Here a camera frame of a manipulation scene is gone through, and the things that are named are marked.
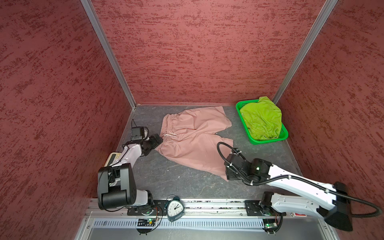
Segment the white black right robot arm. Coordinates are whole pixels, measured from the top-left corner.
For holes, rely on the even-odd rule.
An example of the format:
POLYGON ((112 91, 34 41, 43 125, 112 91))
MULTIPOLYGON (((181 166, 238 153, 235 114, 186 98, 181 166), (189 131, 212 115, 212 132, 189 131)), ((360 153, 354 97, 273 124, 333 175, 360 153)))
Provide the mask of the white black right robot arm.
POLYGON ((290 196, 264 192, 254 210, 264 216, 295 213, 323 219, 341 231, 353 230, 351 201, 344 198, 348 187, 340 182, 325 184, 292 174, 262 159, 252 162, 232 153, 225 160, 229 181, 248 186, 269 185, 291 193, 290 196))

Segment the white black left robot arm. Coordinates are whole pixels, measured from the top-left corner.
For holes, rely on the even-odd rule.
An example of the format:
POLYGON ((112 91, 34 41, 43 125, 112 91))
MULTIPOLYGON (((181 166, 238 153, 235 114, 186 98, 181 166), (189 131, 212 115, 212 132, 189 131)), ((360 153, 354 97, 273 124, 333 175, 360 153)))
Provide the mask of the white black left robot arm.
POLYGON ((124 207, 155 207, 151 192, 137 188, 133 165, 138 158, 147 156, 162 142, 163 139, 158 134, 145 140, 127 142, 117 160, 99 169, 97 192, 101 210, 116 212, 124 207))

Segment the pink shorts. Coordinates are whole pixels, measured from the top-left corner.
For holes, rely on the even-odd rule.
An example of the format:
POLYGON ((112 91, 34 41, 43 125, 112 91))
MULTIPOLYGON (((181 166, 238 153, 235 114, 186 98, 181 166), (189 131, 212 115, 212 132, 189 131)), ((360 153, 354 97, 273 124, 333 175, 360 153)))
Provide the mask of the pink shorts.
POLYGON ((233 147, 234 141, 217 133, 231 126, 222 106, 168 114, 163 118, 160 133, 163 142, 156 151, 177 164, 227 180, 225 162, 217 144, 223 142, 233 147))

